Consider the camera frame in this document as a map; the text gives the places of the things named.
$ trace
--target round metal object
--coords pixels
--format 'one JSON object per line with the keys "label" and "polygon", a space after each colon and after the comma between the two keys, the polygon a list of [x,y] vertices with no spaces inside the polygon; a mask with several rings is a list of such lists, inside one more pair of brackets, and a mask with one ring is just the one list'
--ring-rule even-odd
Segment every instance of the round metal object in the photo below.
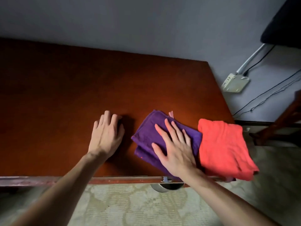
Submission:
{"label": "round metal object", "polygon": [[172,184],[151,184],[150,186],[159,193],[166,193],[170,190],[178,190],[180,189],[184,183],[172,183]]}

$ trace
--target black wire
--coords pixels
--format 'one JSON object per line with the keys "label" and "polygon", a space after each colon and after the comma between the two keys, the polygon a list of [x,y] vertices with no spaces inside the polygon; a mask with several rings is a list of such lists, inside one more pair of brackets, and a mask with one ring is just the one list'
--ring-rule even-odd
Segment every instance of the black wire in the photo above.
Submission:
{"label": "black wire", "polygon": [[259,60],[257,63],[255,63],[253,66],[251,66],[250,68],[248,68],[244,73],[243,73],[243,76],[248,76],[248,73],[249,73],[249,70],[251,69],[251,68],[253,68],[254,66],[256,66],[258,63],[260,63],[270,52],[271,52],[271,50],[273,50],[274,49],[274,47],[275,47],[276,45],[274,45],[262,58],[261,58],[261,60]]}
{"label": "black wire", "polygon": [[[293,77],[295,74],[297,74],[298,72],[300,72],[300,70],[298,70],[297,72],[295,72],[294,74],[292,74],[291,76],[289,76],[288,78],[284,79],[282,82],[278,83],[276,86],[273,86],[272,88],[268,89],[267,91],[263,92],[262,94],[258,95],[256,98],[254,98],[253,100],[251,100],[248,104],[250,104],[252,101],[254,101],[255,99],[257,99],[258,97],[260,97],[261,95],[265,94],[266,92],[274,89],[275,87],[277,87],[278,85],[280,85],[281,83],[285,82],[286,80],[290,79],[291,77]],[[245,108],[248,104],[246,104],[244,107],[242,107],[240,110],[238,110],[235,114],[237,114],[239,111],[241,111],[243,108]]]}
{"label": "black wire", "polygon": [[286,84],[285,86],[283,86],[283,87],[281,87],[278,91],[276,91],[275,93],[273,93],[273,94],[271,94],[270,96],[268,96],[265,100],[263,100],[262,102],[260,102],[258,105],[256,105],[256,106],[254,106],[253,108],[251,108],[249,111],[246,111],[246,112],[243,112],[243,113],[241,113],[238,117],[236,117],[236,118],[239,118],[242,114],[244,114],[244,113],[248,113],[248,112],[252,112],[254,109],[256,109],[258,106],[260,106],[260,105],[262,105],[262,104],[264,104],[271,96],[273,96],[273,95],[275,95],[275,94],[278,94],[278,93],[281,93],[282,91],[285,91],[288,87],[290,87],[292,84],[294,84],[295,82],[298,82],[298,81],[300,81],[301,80],[301,78],[300,79],[298,79],[298,80],[294,80],[294,81],[291,81],[290,83],[288,83],[288,84]]}

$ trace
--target white power adapter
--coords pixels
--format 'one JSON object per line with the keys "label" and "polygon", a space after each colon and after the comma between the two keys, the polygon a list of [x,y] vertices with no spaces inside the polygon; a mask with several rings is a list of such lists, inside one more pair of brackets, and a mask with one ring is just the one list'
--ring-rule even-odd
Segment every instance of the white power adapter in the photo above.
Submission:
{"label": "white power adapter", "polygon": [[222,90],[224,92],[239,93],[249,81],[250,79],[248,77],[231,73],[222,84]]}

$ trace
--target wall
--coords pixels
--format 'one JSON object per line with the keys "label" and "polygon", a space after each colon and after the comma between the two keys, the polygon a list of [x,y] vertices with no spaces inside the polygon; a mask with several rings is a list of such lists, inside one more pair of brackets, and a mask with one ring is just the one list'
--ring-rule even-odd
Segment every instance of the wall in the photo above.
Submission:
{"label": "wall", "polygon": [[[284,1],[1,0],[0,36],[205,60],[220,85],[261,45],[261,33]],[[224,94],[231,112],[301,68],[300,60],[301,50],[277,46],[250,72],[241,94]],[[239,119],[274,121],[300,86]]]}

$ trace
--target red cloth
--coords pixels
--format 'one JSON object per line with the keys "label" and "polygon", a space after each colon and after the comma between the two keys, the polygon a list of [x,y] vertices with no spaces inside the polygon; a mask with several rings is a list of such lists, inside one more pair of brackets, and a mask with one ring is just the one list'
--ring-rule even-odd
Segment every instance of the red cloth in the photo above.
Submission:
{"label": "red cloth", "polygon": [[259,169],[249,156],[240,125],[200,119],[198,130],[203,133],[200,161],[206,175],[253,179]]}

